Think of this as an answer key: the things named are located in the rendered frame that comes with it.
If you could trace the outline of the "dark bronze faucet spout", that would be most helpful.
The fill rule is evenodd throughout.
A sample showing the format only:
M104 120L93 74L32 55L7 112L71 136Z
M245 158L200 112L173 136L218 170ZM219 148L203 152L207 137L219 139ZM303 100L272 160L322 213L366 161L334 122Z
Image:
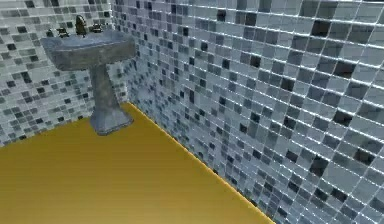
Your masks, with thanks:
M87 33L86 21L81 15L76 16L75 31L77 35L82 35L82 36L85 36Z

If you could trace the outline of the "grey pedestal sink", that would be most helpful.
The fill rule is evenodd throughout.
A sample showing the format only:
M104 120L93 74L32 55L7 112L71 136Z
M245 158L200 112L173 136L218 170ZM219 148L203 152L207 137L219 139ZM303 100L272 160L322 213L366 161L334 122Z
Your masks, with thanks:
M108 64L136 56L135 41L131 36L104 30L85 37L46 37L41 39L41 44L58 70L89 71L95 101L90 124L98 135L108 135L133 122L120 107L107 71Z

